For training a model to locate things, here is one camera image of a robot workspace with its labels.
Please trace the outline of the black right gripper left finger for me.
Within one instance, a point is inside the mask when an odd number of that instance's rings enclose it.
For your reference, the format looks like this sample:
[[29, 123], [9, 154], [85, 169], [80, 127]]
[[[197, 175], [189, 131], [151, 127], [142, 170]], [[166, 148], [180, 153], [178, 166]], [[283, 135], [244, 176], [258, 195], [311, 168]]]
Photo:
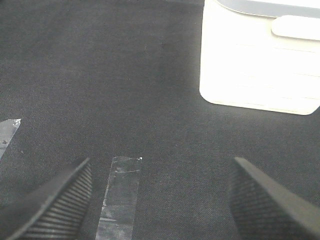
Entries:
[[90, 159], [77, 160], [43, 186], [0, 211], [0, 238], [75, 240], [92, 192]]

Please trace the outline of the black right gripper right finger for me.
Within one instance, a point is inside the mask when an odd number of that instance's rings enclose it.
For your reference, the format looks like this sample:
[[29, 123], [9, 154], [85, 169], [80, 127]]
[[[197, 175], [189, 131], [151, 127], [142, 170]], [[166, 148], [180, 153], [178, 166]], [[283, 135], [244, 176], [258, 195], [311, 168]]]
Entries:
[[320, 238], [319, 207], [241, 157], [230, 163], [228, 203], [243, 240]]

